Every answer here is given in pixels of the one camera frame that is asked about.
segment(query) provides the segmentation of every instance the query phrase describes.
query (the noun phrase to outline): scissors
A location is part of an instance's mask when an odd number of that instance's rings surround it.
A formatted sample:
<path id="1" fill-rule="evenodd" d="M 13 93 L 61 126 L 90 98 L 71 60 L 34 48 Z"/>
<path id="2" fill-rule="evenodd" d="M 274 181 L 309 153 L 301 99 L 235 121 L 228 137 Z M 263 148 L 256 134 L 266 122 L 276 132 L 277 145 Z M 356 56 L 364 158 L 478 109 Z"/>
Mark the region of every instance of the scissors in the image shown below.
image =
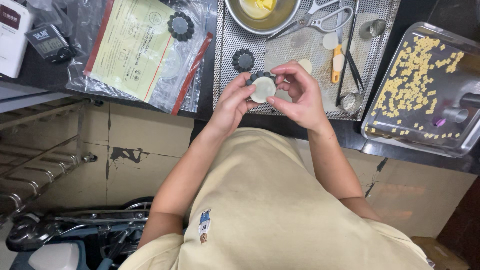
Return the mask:
<path id="1" fill-rule="evenodd" d="M 312 1 L 312 7 L 310 8 L 310 10 L 308 10 L 308 12 L 307 12 L 307 14 L 305 14 L 305 16 L 300 18 L 298 21 L 292 22 L 291 24 L 285 26 L 285 28 L 280 30 L 278 33 L 268 37 L 267 40 L 271 40 L 271 39 L 274 39 L 274 38 L 277 38 L 277 37 L 282 37 L 284 35 L 288 35 L 288 34 L 293 33 L 293 32 L 295 32 L 299 29 L 302 29 L 306 26 L 314 27 L 317 30 L 319 30 L 321 32 L 324 32 L 324 33 L 334 32 L 334 31 L 342 28 L 352 18 L 352 15 L 353 15 L 353 9 L 349 6 L 340 7 L 336 11 L 328 14 L 327 16 L 325 16 L 323 18 L 312 20 L 312 16 L 315 12 L 319 11 L 320 9 L 322 9 L 324 7 L 327 7 L 331 4 L 334 4 L 334 3 L 337 3 L 337 2 L 340 2 L 340 1 L 341 0 L 332 0 L 330 2 L 327 2 L 327 3 L 323 4 L 323 5 L 317 5 L 316 0 L 313 0 Z M 338 25 L 337 27 L 335 27 L 333 29 L 324 29 L 323 28 L 322 23 L 325 20 L 327 20 L 327 19 L 329 19 L 329 18 L 331 18 L 331 17 L 333 17 L 333 16 L 335 16 L 335 15 L 337 15 L 340 12 L 343 12 L 343 11 L 348 12 L 348 18 L 342 24 Z"/>

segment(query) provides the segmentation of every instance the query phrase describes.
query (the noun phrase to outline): finger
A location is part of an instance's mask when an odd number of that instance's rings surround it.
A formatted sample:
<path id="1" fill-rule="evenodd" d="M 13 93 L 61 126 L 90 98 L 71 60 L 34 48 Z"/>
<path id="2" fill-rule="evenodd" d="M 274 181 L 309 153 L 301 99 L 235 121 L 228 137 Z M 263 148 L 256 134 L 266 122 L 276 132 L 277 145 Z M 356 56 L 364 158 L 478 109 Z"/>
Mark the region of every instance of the finger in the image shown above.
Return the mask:
<path id="1" fill-rule="evenodd" d="M 273 68 L 271 71 L 273 74 L 283 74 L 288 77 L 292 75 L 295 80 L 305 89 L 312 84 L 317 84 L 316 80 L 307 73 L 307 71 L 302 68 L 299 64 L 284 64 L 276 68 Z"/>
<path id="2" fill-rule="evenodd" d="M 287 82 L 282 82 L 278 85 L 277 89 L 282 89 L 284 91 L 288 92 L 288 95 L 291 98 L 297 98 L 300 97 L 303 93 L 302 91 L 298 88 L 297 84 L 291 84 Z"/>
<path id="3" fill-rule="evenodd" d="M 297 81 L 297 80 L 295 79 L 295 77 L 292 76 L 292 75 L 287 75 L 287 76 L 285 76 L 285 79 L 287 80 L 287 82 L 289 82 L 289 83 L 291 83 L 291 84 Z"/>
<path id="4" fill-rule="evenodd" d="M 225 95 L 226 98 L 230 97 L 232 93 L 238 88 L 245 87 L 247 85 L 247 80 L 250 79 L 252 74 L 248 72 L 240 73 L 235 79 L 233 79 L 223 90 L 222 95 Z"/>
<path id="5" fill-rule="evenodd" d="M 297 120 L 300 105 L 288 102 L 275 96 L 267 97 L 267 102 L 270 103 L 275 109 L 284 113 L 290 119 L 294 121 Z"/>
<path id="6" fill-rule="evenodd" d="M 248 98 L 251 94 L 255 92 L 256 86 L 251 85 L 243 87 L 233 92 L 232 95 L 225 100 L 224 106 L 228 109 L 235 109 L 241 102 L 245 102 L 245 99 Z"/>
<path id="7" fill-rule="evenodd" d="M 225 93 L 225 89 L 223 89 L 222 93 L 220 93 L 220 97 L 218 98 L 217 103 L 221 103 L 223 100 L 228 99 L 229 95 Z"/>
<path id="8" fill-rule="evenodd" d="M 289 83 L 294 83 L 294 82 L 296 82 L 294 76 L 292 76 L 292 75 L 283 75 L 283 74 L 280 74 L 280 75 L 277 75 L 277 76 L 276 76 L 275 83 L 276 83 L 276 84 L 280 84 L 280 83 L 283 82 L 284 80 L 287 80 Z"/>
<path id="9" fill-rule="evenodd" d="M 251 109 L 256 108 L 260 105 L 261 105 L 260 103 L 257 103 L 253 100 L 247 101 L 247 110 L 251 110 Z"/>

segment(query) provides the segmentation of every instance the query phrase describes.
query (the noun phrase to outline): cracked floor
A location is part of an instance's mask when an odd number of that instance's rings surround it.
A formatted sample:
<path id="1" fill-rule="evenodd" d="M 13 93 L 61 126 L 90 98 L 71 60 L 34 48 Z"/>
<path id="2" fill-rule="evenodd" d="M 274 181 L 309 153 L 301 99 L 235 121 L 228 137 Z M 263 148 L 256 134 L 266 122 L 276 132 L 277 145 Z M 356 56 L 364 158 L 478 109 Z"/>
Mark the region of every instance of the cracked floor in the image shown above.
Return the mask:
<path id="1" fill-rule="evenodd" d="M 76 134 L 75 113 L 40 123 L 16 143 L 48 148 Z M 84 151 L 98 156 L 40 197 L 40 209 L 122 205 L 153 196 L 188 148 L 193 120 L 106 103 L 88 107 Z M 297 140 L 313 175 L 308 141 Z M 408 236 L 436 237 L 476 176 L 343 149 L 367 200 Z"/>

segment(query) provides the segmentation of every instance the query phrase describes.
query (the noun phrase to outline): digital timer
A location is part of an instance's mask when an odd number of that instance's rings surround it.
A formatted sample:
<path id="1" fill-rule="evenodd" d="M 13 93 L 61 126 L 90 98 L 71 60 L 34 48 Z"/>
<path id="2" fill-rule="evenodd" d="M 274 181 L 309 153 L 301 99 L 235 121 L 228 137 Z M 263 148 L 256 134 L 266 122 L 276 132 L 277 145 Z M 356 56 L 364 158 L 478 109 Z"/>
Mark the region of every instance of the digital timer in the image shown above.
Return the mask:
<path id="1" fill-rule="evenodd" d="M 49 62 L 64 61 L 74 55 L 73 49 L 54 25 L 37 28 L 25 33 L 25 37 L 43 59 Z"/>

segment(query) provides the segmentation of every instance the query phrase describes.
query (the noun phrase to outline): perforated baking tray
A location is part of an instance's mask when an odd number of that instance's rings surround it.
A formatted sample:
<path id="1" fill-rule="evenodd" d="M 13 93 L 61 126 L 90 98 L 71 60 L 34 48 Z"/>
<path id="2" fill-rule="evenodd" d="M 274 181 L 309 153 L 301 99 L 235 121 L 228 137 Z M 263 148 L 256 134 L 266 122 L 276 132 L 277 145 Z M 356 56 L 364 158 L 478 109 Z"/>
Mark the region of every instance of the perforated baking tray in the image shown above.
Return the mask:
<path id="1" fill-rule="evenodd" d="M 293 20 L 297 20 L 299 16 L 305 14 L 308 9 L 310 9 L 311 0 L 302 0 L 300 10 L 298 14 L 294 17 Z M 322 4 L 327 2 L 327 0 L 317 0 L 318 4 Z M 346 0 L 346 5 L 354 7 L 354 2 L 352 0 Z M 363 93 L 363 103 L 361 109 L 356 113 L 347 113 L 344 111 L 339 110 L 335 107 L 334 103 L 335 100 L 329 98 L 325 95 L 325 91 L 327 89 L 322 89 L 322 95 L 324 98 L 324 106 L 327 117 L 329 119 L 340 119 L 340 120 L 353 120 L 353 121 L 360 121 L 365 110 L 365 104 L 367 102 L 368 96 L 372 89 L 373 82 L 377 75 L 378 67 L 380 65 L 380 61 L 384 54 L 385 46 L 388 41 L 388 37 L 390 36 L 390 30 L 392 28 L 396 12 L 398 10 L 398 6 L 400 4 L 400 0 L 362 0 L 360 1 L 360 15 L 359 18 L 362 17 L 363 14 L 377 14 L 380 19 L 384 19 L 386 21 L 387 27 L 386 31 L 383 35 L 376 37 L 372 40 L 371 47 L 368 51 L 368 57 L 362 61 L 362 63 L 357 62 L 356 64 L 360 70 L 364 70 L 362 74 L 362 80 L 364 82 L 365 87 L 367 88 L 365 93 Z M 323 12 L 333 12 L 336 10 L 338 6 L 332 5 L 325 9 Z M 344 27 L 344 33 L 348 33 L 350 31 L 348 26 Z M 357 23 L 357 29 L 360 28 L 361 24 Z M 257 72 L 260 70 L 265 69 L 265 50 L 266 50 L 266 37 L 258 36 L 252 34 L 245 29 L 241 28 L 232 18 L 229 11 L 225 6 L 224 0 L 218 0 L 218 17 L 217 17 L 217 36 L 216 36 L 216 43 L 215 43 L 215 70 L 214 70 L 214 98 L 213 98 L 213 107 L 215 108 L 218 97 L 221 94 L 221 91 L 225 88 L 225 86 L 233 80 L 237 75 L 238 72 L 233 69 L 231 64 L 231 57 L 240 48 L 250 49 L 255 55 L 255 66 L 252 69 L 252 72 Z M 353 83 L 353 79 L 351 75 L 348 75 L 349 70 L 347 71 L 347 76 L 345 77 L 345 84 L 348 85 L 350 81 Z M 328 89 L 329 93 L 332 93 L 336 96 L 336 92 L 338 90 L 338 84 L 336 84 L 335 89 Z M 349 92 L 347 87 L 342 89 L 342 92 Z M 249 113 L 257 113 L 257 114 L 270 114 L 270 115 L 283 115 L 281 112 L 275 110 L 270 104 L 265 103 L 261 106 L 252 109 Z"/>

